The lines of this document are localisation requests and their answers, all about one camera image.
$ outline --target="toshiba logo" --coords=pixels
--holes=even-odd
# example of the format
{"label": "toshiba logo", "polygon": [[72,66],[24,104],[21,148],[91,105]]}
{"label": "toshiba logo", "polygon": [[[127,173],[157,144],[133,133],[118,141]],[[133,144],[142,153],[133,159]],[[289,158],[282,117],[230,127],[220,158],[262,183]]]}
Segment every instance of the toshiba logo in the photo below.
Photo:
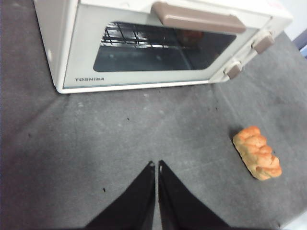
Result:
{"label": "toshiba logo", "polygon": [[75,78],[76,81],[104,81],[104,78]]}

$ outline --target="pastry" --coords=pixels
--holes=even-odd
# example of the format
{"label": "pastry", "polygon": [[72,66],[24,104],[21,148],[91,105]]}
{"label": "pastry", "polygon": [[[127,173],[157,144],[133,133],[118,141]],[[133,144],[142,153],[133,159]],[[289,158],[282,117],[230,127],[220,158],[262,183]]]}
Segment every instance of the pastry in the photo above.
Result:
{"label": "pastry", "polygon": [[233,143],[255,178],[263,181],[282,174],[279,159],[272,155],[272,148],[267,145],[258,127],[250,126],[241,130],[234,136]]}

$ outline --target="wall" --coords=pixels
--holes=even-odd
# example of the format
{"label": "wall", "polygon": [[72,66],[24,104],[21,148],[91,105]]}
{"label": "wall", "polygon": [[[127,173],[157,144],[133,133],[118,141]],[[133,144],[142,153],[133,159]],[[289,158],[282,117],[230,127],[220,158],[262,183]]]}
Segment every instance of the wall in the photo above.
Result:
{"label": "wall", "polygon": [[284,31],[293,41],[307,29],[307,0],[279,0],[294,16],[292,24]]}

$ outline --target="white toaster oven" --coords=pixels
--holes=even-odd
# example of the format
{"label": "white toaster oven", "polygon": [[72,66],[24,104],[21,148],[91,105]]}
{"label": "white toaster oven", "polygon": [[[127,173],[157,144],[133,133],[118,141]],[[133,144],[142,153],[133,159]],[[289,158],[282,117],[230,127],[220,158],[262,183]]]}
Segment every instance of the white toaster oven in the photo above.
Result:
{"label": "white toaster oven", "polygon": [[60,93],[223,82],[291,22],[276,0],[34,0]]}

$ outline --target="oven knob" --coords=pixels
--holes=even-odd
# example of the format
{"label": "oven knob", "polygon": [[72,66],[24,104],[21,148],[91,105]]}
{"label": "oven knob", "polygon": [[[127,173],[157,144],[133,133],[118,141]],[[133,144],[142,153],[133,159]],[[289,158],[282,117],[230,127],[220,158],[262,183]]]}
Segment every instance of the oven knob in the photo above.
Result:
{"label": "oven knob", "polygon": [[260,38],[258,38],[251,47],[257,51],[258,54],[261,54],[268,47],[274,44],[274,38],[270,32],[264,33]]}
{"label": "oven knob", "polygon": [[229,65],[225,70],[224,74],[226,74],[230,79],[235,78],[240,72],[242,72],[242,64],[239,61],[236,61]]}

